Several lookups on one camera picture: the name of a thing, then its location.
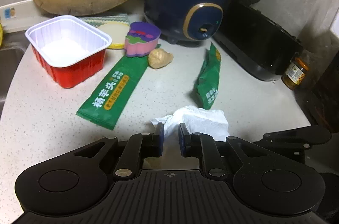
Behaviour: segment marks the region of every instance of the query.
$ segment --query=yellow object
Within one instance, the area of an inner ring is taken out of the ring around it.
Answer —
[[[173,55],[166,52],[164,49],[157,48],[152,50],[148,55],[148,62],[150,67],[158,69],[171,63]]]
[[[190,10],[189,12],[187,13],[186,17],[185,17],[185,21],[184,21],[184,27],[183,27],[183,32],[184,32],[184,35],[185,37],[189,38],[189,39],[192,39],[192,40],[195,40],[194,38],[190,37],[189,36],[189,33],[188,33],[188,28],[189,28],[189,22],[190,22],[190,19],[192,18],[193,14],[195,13],[196,10],[202,8],[202,7],[214,7],[214,8],[217,8],[221,11],[221,13],[223,14],[223,10],[222,8],[219,6],[219,5],[216,5],[214,3],[200,3],[200,4],[197,4],[197,5],[194,5]],[[200,29],[201,31],[204,31],[207,32],[207,29],[206,28],[201,28]]]
[[[129,26],[118,21],[111,21],[98,27],[112,38],[112,44],[108,49],[124,49],[126,35],[129,32]]]
[[[1,48],[2,39],[3,39],[3,30],[2,30],[1,23],[0,23],[0,48]]]

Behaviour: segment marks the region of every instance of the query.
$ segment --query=metal screw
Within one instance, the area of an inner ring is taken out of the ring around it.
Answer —
[[[115,175],[120,176],[120,177],[127,177],[127,176],[130,176],[131,174],[132,174],[132,171],[127,168],[121,168],[115,172]]]
[[[212,168],[208,173],[215,177],[221,177],[225,175],[225,171],[221,168]]]

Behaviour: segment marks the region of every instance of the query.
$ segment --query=green striped cloth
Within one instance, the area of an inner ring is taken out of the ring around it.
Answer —
[[[101,25],[106,23],[117,21],[124,23],[126,25],[130,25],[128,20],[128,15],[125,13],[117,14],[117,15],[109,15],[109,16],[95,16],[95,17],[80,17],[82,21],[85,21],[89,25],[92,25],[95,28],[98,28]]]

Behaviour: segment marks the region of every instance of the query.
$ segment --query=food container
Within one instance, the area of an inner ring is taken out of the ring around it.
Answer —
[[[143,57],[155,49],[160,37],[160,29],[146,22],[133,22],[127,33],[124,49],[127,57]]]
[[[112,39],[82,20],[63,15],[30,27],[25,33],[46,72],[71,88],[102,69]]]
[[[304,79],[308,70],[308,66],[302,59],[296,57],[286,69],[281,79],[289,89],[294,90]]]

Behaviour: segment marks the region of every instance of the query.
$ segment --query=label sticker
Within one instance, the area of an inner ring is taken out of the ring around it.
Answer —
[[[105,110],[110,110],[112,108],[112,106],[115,103],[116,99],[119,97],[121,91],[126,86],[126,83],[128,82],[128,80],[129,80],[129,76],[128,75],[124,75],[122,77],[121,81],[118,83],[118,85],[115,87],[114,91],[110,95],[109,99],[106,101],[106,103],[104,105],[104,109]]]
[[[5,16],[5,19],[15,17],[15,9],[14,8],[6,8],[4,10],[4,16]]]
[[[291,79],[292,82],[299,85],[304,78],[305,74],[293,63],[286,70],[287,76]]]

